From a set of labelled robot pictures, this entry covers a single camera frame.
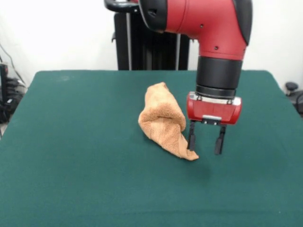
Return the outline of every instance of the black object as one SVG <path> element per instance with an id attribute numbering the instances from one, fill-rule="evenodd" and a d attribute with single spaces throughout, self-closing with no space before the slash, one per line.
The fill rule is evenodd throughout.
<path id="1" fill-rule="evenodd" d="M 130 1 L 104 0 L 107 9 L 114 12 L 133 13 L 139 12 L 139 4 Z"/>
<path id="2" fill-rule="evenodd" d="M 199 57 L 196 92 L 213 98 L 233 98 L 243 61 Z"/>
<path id="3" fill-rule="evenodd" d="M 297 112 L 303 117 L 303 90 L 296 91 L 299 86 L 293 82 L 287 82 L 285 86 L 287 89 L 286 96 L 296 108 Z"/>
<path id="4" fill-rule="evenodd" d="M 293 83 L 293 82 L 288 82 L 288 83 L 286 83 L 285 86 L 286 86 L 287 90 L 290 91 L 290 92 L 293 92 L 293 91 L 295 91 L 296 89 L 299 88 L 299 86 L 296 83 Z"/>
<path id="5" fill-rule="evenodd" d="M 252 25 L 252 2 L 251 0 L 233 0 L 233 3 L 236 8 L 237 19 L 242 36 L 246 45 L 249 45 Z"/>
<path id="6" fill-rule="evenodd" d="M 186 35 L 159 33 L 150 30 L 144 23 L 140 11 L 132 12 L 128 7 L 117 7 L 120 2 L 105 0 L 105 6 L 118 13 L 114 16 L 117 62 L 119 70 L 187 70 L 189 41 Z M 164 8 L 162 1 L 150 1 L 149 15 L 160 16 Z"/>
<path id="7" fill-rule="evenodd" d="M 215 155 L 222 154 L 225 131 L 226 131 L 226 125 L 221 126 L 220 134 L 219 134 L 219 137 L 216 141 L 216 145 L 215 145 L 215 148 L 214 148 L 214 154 Z"/>
<path id="8" fill-rule="evenodd" d="M 167 23 L 167 0 L 139 1 L 143 20 L 155 32 L 164 32 Z"/>
<path id="9" fill-rule="evenodd" d="M 1 75 L 1 94 L 2 102 L 7 102 L 7 78 L 8 78 L 8 66 L 5 64 L 0 64 L 0 75 Z"/>
<path id="10" fill-rule="evenodd" d="M 1 76 L 1 100 L 0 100 L 0 123 L 8 123 L 14 114 L 17 106 L 24 96 L 24 92 L 20 90 L 21 85 L 18 79 L 8 77 L 8 67 L 0 64 Z"/>

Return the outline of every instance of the black metal stand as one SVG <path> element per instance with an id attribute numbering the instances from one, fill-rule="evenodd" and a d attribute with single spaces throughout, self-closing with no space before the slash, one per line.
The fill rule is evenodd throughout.
<path id="1" fill-rule="evenodd" d="M 116 13 L 114 20 L 119 70 L 187 70 L 186 35 L 153 32 L 140 13 Z"/>

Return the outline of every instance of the towel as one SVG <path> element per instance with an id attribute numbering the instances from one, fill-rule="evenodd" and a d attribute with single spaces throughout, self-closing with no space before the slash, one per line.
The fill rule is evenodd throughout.
<path id="1" fill-rule="evenodd" d="M 182 135 L 185 116 L 164 82 L 147 88 L 145 107 L 138 123 L 149 139 L 171 154 L 190 161 L 199 158 L 187 149 L 187 140 Z"/>

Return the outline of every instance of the table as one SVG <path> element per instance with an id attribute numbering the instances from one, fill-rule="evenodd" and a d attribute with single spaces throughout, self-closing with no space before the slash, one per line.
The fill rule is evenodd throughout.
<path id="1" fill-rule="evenodd" d="M 0 141 L 0 226 L 303 226 L 303 122 L 272 75 L 242 72 L 223 155 L 197 125 L 194 162 L 138 125 L 162 81 L 186 114 L 193 71 L 37 73 Z"/>

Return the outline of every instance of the brown cloth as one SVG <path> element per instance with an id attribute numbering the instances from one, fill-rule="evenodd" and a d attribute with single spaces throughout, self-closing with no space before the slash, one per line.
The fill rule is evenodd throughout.
<path id="1" fill-rule="evenodd" d="M 149 139 L 171 154 L 190 161 L 199 158 L 187 149 L 187 140 L 181 133 L 186 126 L 185 116 L 164 82 L 147 88 L 138 122 Z"/>

